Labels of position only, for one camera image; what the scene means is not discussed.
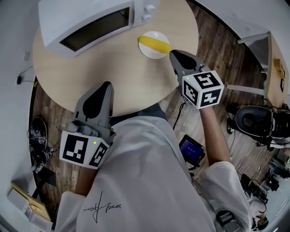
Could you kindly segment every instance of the white plate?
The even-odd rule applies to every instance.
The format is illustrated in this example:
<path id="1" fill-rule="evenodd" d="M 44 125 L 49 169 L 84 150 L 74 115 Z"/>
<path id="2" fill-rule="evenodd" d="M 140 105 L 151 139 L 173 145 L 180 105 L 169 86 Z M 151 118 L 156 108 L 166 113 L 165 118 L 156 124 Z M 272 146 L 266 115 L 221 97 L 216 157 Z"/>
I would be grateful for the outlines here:
<path id="1" fill-rule="evenodd" d="M 162 42 L 166 42 L 166 43 L 170 44 L 167 37 L 158 31 L 148 31 L 145 34 L 143 34 L 142 36 L 151 37 L 151 38 L 158 39 Z M 148 57 L 150 59 L 161 59 L 167 55 L 166 53 L 161 53 L 161 52 L 156 51 L 152 48 L 149 48 L 141 43 L 139 43 L 139 49 L 146 57 Z"/>

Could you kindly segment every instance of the microwave door window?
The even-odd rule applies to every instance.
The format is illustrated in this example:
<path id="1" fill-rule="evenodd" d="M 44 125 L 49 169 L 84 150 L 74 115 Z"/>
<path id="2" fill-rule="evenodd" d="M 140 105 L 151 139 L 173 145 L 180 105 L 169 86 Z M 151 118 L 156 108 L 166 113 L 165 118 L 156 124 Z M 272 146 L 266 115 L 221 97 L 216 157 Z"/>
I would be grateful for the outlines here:
<path id="1" fill-rule="evenodd" d="M 60 43 L 76 52 L 89 43 L 129 25 L 130 8 L 125 8 L 97 19 L 75 31 Z"/>

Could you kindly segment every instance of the microwave knob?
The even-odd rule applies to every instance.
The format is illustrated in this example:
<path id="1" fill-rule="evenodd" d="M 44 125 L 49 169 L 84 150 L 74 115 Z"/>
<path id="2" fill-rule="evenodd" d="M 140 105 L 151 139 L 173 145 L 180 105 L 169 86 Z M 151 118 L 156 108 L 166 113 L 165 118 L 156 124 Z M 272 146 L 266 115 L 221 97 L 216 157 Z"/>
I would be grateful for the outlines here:
<path id="1" fill-rule="evenodd" d="M 153 11 L 155 11 L 156 10 L 156 8 L 155 8 L 155 6 L 153 6 L 153 5 L 147 5 L 146 7 L 145 7 L 145 11 L 147 12 L 147 13 L 152 13 Z"/>
<path id="2" fill-rule="evenodd" d="M 142 16 L 142 19 L 143 19 L 144 21 L 146 21 L 146 20 L 148 20 L 148 19 L 150 19 L 150 18 L 151 18 L 151 15 L 150 15 L 150 14 L 145 14 L 145 15 Z"/>

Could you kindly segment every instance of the white microwave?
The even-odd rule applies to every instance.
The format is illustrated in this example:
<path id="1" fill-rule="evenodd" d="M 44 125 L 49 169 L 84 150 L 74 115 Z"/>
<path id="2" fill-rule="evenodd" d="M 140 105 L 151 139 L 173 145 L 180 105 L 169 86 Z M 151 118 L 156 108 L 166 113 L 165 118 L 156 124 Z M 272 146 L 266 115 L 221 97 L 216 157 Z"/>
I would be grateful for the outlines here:
<path id="1" fill-rule="evenodd" d="M 160 0 L 41 0 L 39 23 L 44 46 L 73 58 L 98 42 L 149 22 L 159 3 Z"/>

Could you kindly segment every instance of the desk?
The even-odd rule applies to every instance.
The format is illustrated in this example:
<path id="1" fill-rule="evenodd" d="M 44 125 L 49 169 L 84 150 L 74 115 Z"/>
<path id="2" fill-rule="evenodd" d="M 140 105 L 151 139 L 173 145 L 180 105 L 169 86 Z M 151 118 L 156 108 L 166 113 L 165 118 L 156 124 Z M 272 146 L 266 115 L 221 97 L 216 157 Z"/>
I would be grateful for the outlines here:
<path id="1" fill-rule="evenodd" d="M 45 50 L 38 30 L 33 44 L 38 81 L 56 103 L 70 111 L 84 93 L 103 81 L 114 87 L 113 116 L 145 109 L 178 86 L 169 55 L 153 60 L 139 51 L 137 38 L 152 30 L 165 34 L 172 49 L 196 54 L 198 28 L 189 5 L 185 0 L 160 0 L 150 23 L 108 38 L 73 59 Z"/>
<path id="2" fill-rule="evenodd" d="M 278 44 L 271 34 L 271 32 L 266 34 L 260 34 L 244 38 L 238 41 L 238 43 L 247 43 L 253 42 L 260 39 L 268 38 L 268 68 L 267 68 L 267 80 L 265 82 L 265 89 L 256 89 L 251 87 L 244 86 L 235 86 L 227 85 L 228 89 L 250 92 L 255 94 L 263 95 L 271 105 L 275 107 L 281 107 L 283 103 L 287 103 L 288 98 L 288 84 L 289 84 L 289 71 L 286 66 L 283 55 L 278 47 Z M 280 59 L 283 63 L 285 70 L 285 79 L 284 79 L 284 91 L 281 91 L 280 88 L 280 76 L 278 71 L 274 67 L 274 59 Z"/>

